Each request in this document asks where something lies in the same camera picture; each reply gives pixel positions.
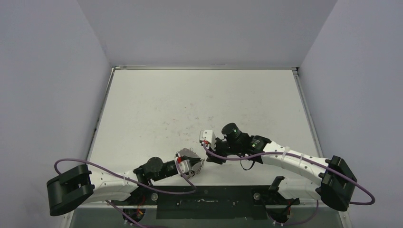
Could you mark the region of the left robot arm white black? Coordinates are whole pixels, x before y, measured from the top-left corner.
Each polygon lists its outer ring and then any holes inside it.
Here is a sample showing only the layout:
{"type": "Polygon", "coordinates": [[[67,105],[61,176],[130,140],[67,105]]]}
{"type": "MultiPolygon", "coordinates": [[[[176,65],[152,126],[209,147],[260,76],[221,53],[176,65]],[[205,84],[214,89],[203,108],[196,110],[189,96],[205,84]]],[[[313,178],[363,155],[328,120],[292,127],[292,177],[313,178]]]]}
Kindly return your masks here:
{"type": "Polygon", "coordinates": [[[204,160],[200,157],[176,155],[172,161],[163,162],[159,157],[152,157],[140,167],[122,173],[85,160],[78,160],[80,165],[61,172],[58,169],[60,162],[62,160],[54,164],[57,176],[46,183],[49,213],[54,217],[92,202],[115,200],[134,205],[141,200],[145,190],[178,194],[154,187],[153,182],[175,175],[181,175],[188,181],[189,177],[200,172],[204,160]]]}

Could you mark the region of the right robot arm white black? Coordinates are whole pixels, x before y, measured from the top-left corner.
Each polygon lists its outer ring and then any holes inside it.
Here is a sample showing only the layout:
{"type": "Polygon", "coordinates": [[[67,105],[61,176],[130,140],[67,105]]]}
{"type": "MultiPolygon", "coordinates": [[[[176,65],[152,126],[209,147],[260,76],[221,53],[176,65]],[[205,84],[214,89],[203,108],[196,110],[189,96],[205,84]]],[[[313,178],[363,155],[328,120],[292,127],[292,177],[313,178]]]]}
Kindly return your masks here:
{"type": "Polygon", "coordinates": [[[337,211],[347,211],[357,178],[346,161],[338,156],[320,158],[294,151],[269,138],[248,135],[235,123],[225,125],[224,138],[212,130],[200,132],[199,141],[206,149],[207,161],[223,164],[245,158],[264,165],[277,166],[300,175],[301,179],[279,177],[269,189],[269,199],[276,204],[285,199],[320,200],[337,211]]]}

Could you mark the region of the grey key holder with rings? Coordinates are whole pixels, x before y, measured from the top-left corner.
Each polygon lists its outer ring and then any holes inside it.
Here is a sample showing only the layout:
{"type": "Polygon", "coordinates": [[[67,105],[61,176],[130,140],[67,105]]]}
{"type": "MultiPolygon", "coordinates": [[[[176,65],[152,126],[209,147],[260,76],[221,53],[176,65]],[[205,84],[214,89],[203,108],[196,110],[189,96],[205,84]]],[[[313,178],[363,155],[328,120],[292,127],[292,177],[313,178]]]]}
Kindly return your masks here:
{"type": "Polygon", "coordinates": [[[176,153],[176,157],[177,156],[187,156],[190,158],[191,161],[195,162],[195,161],[199,161],[202,158],[199,157],[193,150],[188,149],[188,148],[183,148],[180,151],[178,151],[176,153]]]}

